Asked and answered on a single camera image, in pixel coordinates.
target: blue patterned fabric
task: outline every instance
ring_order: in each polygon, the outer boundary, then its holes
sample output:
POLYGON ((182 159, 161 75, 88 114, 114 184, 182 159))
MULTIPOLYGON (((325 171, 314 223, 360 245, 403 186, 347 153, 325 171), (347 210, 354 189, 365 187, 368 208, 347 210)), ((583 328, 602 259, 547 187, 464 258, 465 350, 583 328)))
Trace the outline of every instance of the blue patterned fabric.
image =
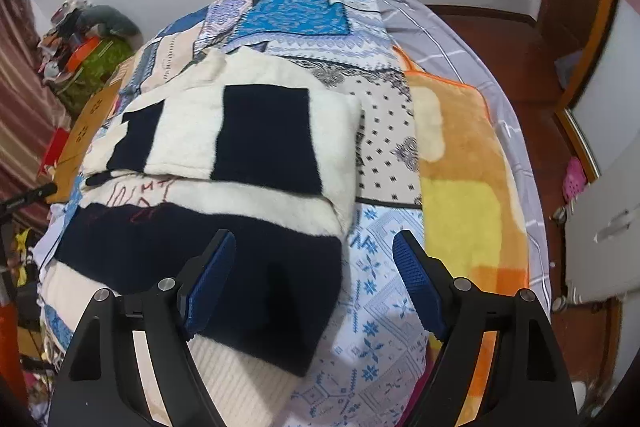
POLYGON ((268 40, 265 53, 287 58, 315 58, 362 68, 363 70, 395 69, 398 60, 391 47, 380 45, 370 34, 345 36, 297 36, 292 34, 254 34, 237 38, 222 47, 225 53, 240 46, 253 46, 268 40))
POLYGON ((58 317, 55 309, 48 304, 44 305, 44 318, 47 321, 49 330, 54 334, 62 349, 66 351, 74 332, 67 327, 63 320, 58 317))
POLYGON ((342 4, 328 0, 260 0, 233 33, 237 39, 254 33, 283 32, 297 35, 348 35, 342 4))
POLYGON ((285 426, 391 426, 402 415, 428 337, 393 261, 399 230, 422 243, 422 211, 356 204, 338 305, 285 426))
POLYGON ((207 16, 193 43, 193 55, 215 44, 221 34, 229 31, 240 16, 252 6, 253 0, 217 0, 209 5, 207 16))
POLYGON ((204 20, 204 17, 207 15, 208 8, 208 6, 205 6, 204 8, 200 8, 198 11, 185 15, 184 17, 180 17, 177 21, 169 24, 164 30, 158 33, 156 38, 166 37, 167 35, 173 35, 174 33, 180 33, 193 28, 196 24, 204 20))
POLYGON ((125 110, 127 105, 140 94, 140 85, 151 76, 154 66, 156 65, 156 55, 158 54, 158 48, 160 41, 151 42, 147 44, 142 52, 142 57, 136 66, 130 81, 124 86, 118 93, 118 106, 116 108, 116 114, 120 114, 125 110))
POLYGON ((65 224, 63 230, 68 227, 71 218, 74 217, 76 213, 76 209, 80 204, 80 200, 82 199, 82 194, 80 192, 80 184, 82 183, 82 174, 78 174, 76 179, 74 180, 74 186, 71 188, 71 194, 69 195, 69 200, 66 203, 65 207, 65 224))

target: wooden floor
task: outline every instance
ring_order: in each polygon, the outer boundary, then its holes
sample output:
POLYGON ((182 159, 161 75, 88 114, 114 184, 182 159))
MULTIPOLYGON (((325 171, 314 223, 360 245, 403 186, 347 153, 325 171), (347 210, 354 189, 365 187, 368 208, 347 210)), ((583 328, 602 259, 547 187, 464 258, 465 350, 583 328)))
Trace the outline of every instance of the wooden floor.
MULTIPOLYGON (((567 140, 554 120, 561 88, 548 46, 540 34, 523 22, 452 15, 443 19, 479 55, 513 105, 545 214, 553 297, 561 292, 563 237, 548 220, 562 199, 562 179, 572 156, 567 140)), ((592 391, 606 372, 607 310, 591 306, 569 308, 552 316, 552 326, 572 380, 592 391)))

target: cardboard box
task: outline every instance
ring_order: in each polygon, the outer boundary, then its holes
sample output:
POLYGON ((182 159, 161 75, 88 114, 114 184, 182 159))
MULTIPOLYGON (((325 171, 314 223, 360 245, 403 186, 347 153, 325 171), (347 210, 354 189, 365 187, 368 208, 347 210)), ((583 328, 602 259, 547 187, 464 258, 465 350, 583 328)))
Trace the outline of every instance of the cardboard box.
POLYGON ((95 133, 107 118, 116 101, 122 79, 96 92, 86 103, 73 126, 62 150, 53 181, 58 191, 47 198, 47 203, 64 203, 71 195, 74 180, 95 133))

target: pink slipper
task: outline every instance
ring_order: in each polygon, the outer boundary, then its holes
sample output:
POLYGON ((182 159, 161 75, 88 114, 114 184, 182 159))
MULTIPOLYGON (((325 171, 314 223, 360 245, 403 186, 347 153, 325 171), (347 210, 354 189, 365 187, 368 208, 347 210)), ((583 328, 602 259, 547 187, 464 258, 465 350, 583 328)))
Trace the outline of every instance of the pink slipper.
POLYGON ((566 166, 566 175, 562 181, 562 195, 567 203, 580 194, 587 185, 587 176, 584 175, 580 160, 573 156, 566 166))

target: blue gripper pad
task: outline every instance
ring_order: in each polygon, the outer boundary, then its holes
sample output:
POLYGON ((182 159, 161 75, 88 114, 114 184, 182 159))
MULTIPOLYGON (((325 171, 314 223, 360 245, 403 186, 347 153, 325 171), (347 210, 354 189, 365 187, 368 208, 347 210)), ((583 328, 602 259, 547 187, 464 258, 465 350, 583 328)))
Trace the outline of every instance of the blue gripper pad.
POLYGON ((236 238, 227 232, 188 296, 184 330, 189 338, 207 326, 235 257, 236 238))
POLYGON ((416 257, 416 255, 424 255, 424 252, 415 252, 400 233, 394 237, 392 250, 394 262, 409 292, 422 327, 431 331, 437 339, 444 338, 447 326, 442 318, 442 301, 416 257))

